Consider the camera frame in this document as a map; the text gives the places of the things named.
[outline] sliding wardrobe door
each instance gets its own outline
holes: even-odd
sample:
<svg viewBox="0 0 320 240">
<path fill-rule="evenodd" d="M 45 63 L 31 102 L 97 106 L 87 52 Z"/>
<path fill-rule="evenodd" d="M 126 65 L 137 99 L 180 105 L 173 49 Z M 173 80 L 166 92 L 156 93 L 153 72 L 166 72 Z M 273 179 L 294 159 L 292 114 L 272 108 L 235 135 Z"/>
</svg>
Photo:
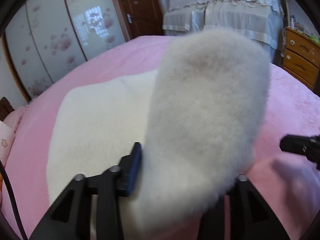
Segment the sliding wardrobe door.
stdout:
<svg viewBox="0 0 320 240">
<path fill-rule="evenodd" d="M 53 82 L 85 57 L 77 41 L 64 0 L 28 0 L 27 16 L 39 55 Z"/>
<path fill-rule="evenodd" d="M 66 0 L 87 59 L 125 42 L 112 0 Z"/>
<path fill-rule="evenodd" d="M 31 98 L 40 95 L 52 85 L 33 43 L 26 5 L 11 20 L 6 31 L 8 48 L 17 73 Z"/>
</svg>

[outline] drawer handle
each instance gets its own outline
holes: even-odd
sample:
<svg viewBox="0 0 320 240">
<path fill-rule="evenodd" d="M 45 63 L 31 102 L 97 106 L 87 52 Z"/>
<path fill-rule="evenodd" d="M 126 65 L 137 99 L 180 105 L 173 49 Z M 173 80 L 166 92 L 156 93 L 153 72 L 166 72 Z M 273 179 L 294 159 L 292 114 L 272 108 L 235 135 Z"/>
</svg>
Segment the drawer handle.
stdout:
<svg viewBox="0 0 320 240">
<path fill-rule="evenodd" d="M 296 64 L 296 65 L 298 68 L 302 69 L 303 71 L 306 71 L 306 69 L 302 65 L 300 65 L 300 64 Z"/>
<path fill-rule="evenodd" d="M 309 52 L 309 50 L 307 49 L 306 46 L 303 46 L 303 45 L 299 45 L 299 46 L 300 46 L 300 48 L 305 49 L 307 52 Z"/>
</svg>

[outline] black cable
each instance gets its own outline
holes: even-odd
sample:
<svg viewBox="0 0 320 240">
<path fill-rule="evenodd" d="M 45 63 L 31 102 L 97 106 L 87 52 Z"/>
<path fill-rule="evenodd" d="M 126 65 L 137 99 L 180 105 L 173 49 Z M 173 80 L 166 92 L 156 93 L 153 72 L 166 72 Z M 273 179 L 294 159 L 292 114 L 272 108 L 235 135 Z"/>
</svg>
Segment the black cable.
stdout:
<svg viewBox="0 0 320 240">
<path fill-rule="evenodd" d="M 8 191 L 8 194 L 9 194 L 9 198 L 10 198 L 10 202 L 11 202 L 14 218 L 16 219 L 16 222 L 17 222 L 20 234 L 22 236 L 22 239 L 23 240 L 28 240 L 28 237 L 26 235 L 26 232 L 24 231 L 24 228 L 23 228 L 23 225 L 22 225 L 22 222 L 21 222 L 21 218 L 20 218 L 20 215 L 19 215 L 16 199 L 14 198 L 14 193 L 13 193 L 13 190 L 12 190 L 11 183 L 9 181 L 9 177 L 8 177 L 4 167 L 2 165 L 1 160 L 0 160 L 0 174 L 2 175 L 3 181 L 4 181 L 4 183 L 5 183 L 6 187 L 7 187 L 7 191 Z"/>
</svg>

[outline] silver bolt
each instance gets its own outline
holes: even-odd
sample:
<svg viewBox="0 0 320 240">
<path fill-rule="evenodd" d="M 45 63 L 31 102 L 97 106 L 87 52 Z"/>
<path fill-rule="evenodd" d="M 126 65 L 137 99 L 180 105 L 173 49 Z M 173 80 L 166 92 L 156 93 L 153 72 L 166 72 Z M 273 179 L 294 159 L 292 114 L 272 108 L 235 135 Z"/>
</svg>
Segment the silver bolt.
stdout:
<svg viewBox="0 0 320 240">
<path fill-rule="evenodd" d="M 74 177 L 74 180 L 76 181 L 81 181 L 84 179 L 84 175 L 83 174 L 77 174 L 75 177 Z"/>
<path fill-rule="evenodd" d="M 109 169 L 109 171 L 111 171 L 111 172 L 118 172 L 118 171 L 120 171 L 120 170 L 121 170 L 120 166 L 117 166 L 117 165 L 112 166 L 112 167 Z"/>
<path fill-rule="evenodd" d="M 239 181 L 247 181 L 248 178 L 245 175 L 239 175 L 238 176 Z"/>
</svg>

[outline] green object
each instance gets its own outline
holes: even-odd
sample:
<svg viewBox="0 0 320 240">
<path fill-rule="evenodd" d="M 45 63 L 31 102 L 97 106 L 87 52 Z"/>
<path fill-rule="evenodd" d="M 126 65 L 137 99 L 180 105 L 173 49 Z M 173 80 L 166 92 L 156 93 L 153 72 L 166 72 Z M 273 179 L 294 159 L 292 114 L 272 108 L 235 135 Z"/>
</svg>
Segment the green object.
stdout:
<svg viewBox="0 0 320 240">
<path fill-rule="evenodd" d="M 320 39 L 317 36 L 315 36 L 314 34 L 311 35 L 310 39 L 312 39 L 315 43 L 320 45 Z"/>
</svg>

